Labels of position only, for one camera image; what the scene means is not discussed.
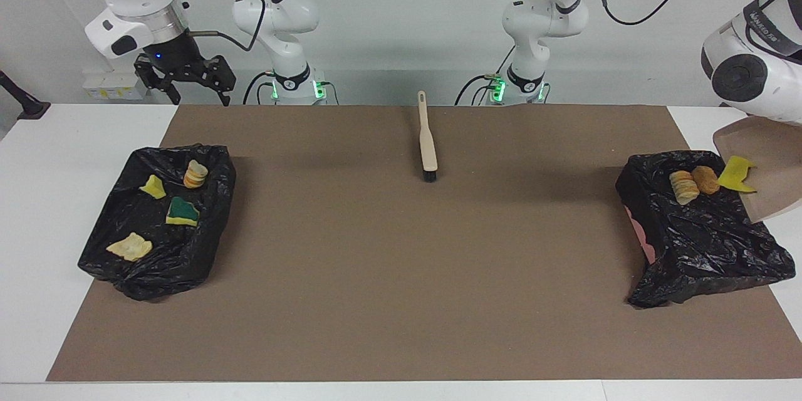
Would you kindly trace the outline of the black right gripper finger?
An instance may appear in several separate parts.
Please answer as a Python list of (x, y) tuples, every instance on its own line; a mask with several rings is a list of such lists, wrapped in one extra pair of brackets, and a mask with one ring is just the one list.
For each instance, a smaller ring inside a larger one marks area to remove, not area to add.
[(193, 61), (191, 73), (195, 83), (217, 93), (224, 107), (230, 105), (231, 96), (229, 94), (235, 88), (237, 77), (223, 56)]
[(135, 73), (149, 90), (164, 93), (175, 106), (180, 104), (181, 95), (173, 84), (172, 75), (159, 76), (148, 56), (138, 56), (135, 59)]

